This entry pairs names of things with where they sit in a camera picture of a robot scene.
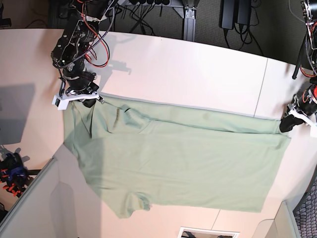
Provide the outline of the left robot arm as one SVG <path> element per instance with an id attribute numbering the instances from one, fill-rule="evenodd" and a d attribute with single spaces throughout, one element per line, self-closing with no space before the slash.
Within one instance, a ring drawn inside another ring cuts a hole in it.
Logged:
<path id="1" fill-rule="evenodd" d="M 298 54 L 296 67 L 292 75 L 297 78 L 300 71 L 309 78 L 309 87 L 302 93 L 296 93 L 281 119 L 281 132 L 290 132 L 293 127 L 305 124 L 310 127 L 310 137 L 317 136 L 317 122 L 312 117 L 317 116 L 317 2 L 315 0 L 301 1 L 303 22 L 306 33 Z"/>

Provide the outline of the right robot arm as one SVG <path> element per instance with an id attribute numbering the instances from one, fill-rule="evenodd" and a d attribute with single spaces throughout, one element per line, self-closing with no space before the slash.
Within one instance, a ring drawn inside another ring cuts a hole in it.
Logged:
<path id="1" fill-rule="evenodd" d="M 71 0 L 68 22 L 62 36 L 51 52 L 53 66 L 59 72 L 61 85 L 52 104 L 59 110 L 66 110 L 72 101 L 79 101 L 87 108 L 97 101 L 104 102 L 98 94 L 99 86 L 94 82 L 97 74 L 87 70 L 86 64 L 97 68 L 107 66 L 107 62 L 96 64 L 94 48 L 102 44 L 109 60 L 109 47 L 104 41 L 105 35 L 99 33 L 99 24 L 110 17 L 114 23 L 115 0 Z"/>

